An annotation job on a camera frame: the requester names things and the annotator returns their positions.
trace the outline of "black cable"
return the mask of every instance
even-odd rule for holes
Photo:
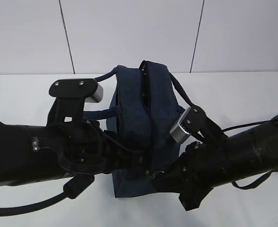
[[[204,138],[203,136],[201,136],[199,133],[197,133],[197,134],[194,134],[194,133],[193,133],[192,136],[193,136],[195,139],[201,141],[202,143],[205,143],[205,142],[206,142],[205,138]]]
[[[109,139],[111,142],[113,142],[114,144],[116,144],[118,147],[120,147],[121,149],[130,152],[130,153],[135,153],[135,154],[142,154],[145,153],[145,151],[143,150],[131,150],[128,149],[127,147],[125,147],[123,144],[119,143],[117,140],[115,140],[114,138],[112,138],[111,136],[107,135],[105,132],[103,132],[99,127],[95,127],[95,129],[97,129],[100,133],[102,133],[102,135],[104,137],[106,137],[107,139]]]
[[[56,195],[43,202],[38,202],[38,203],[34,203],[34,204],[26,205],[26,206],[20,206],[20,207],[0,208],[0,217],[20,215],[20,214],[34,212],[37,210],[42,210],[44,208],[50,207],[50,206],[60,202],[66,198],[67,198],[67,196],[65,195],[64,192],[62,192],[61,194]]]
[[[258,125],[258,124],[264,124],[264,123],[267,123],[267,122],[270,122],[270,121],[253,122],[253,123],[249,123],[249,124],[236,125],[236,126],[233,126],[233,127],[229,127],[227,129],[223,129],[223,132],[230,131],[230,130],[233,130],[233,129],[244,128],[244,127],[248,127],[248,126]]]

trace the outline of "white table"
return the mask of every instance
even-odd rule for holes
[[[76,75],[93,78],[96,75]],[[234,72],[175,74],[192,101],[222,128],[267,120],[278,114],[278,73]],[[54,101],[51,83],[74,75],[0,75],[0,120],[6,124],[45,125]],[[101,83],[104,100],[85,109],[107,108],[115,79]],[[0,207],[26,205],[62,191],[66,180],[0,187]],[[97,175],[78,199],[42,211],[0,218],[0,226],[18,227],[272,227],[278,226],[278,174],[259,188],[241,191],[230,184],[214,189],[197,210],[186,212],[173,193],[115,199],[110,175]]]

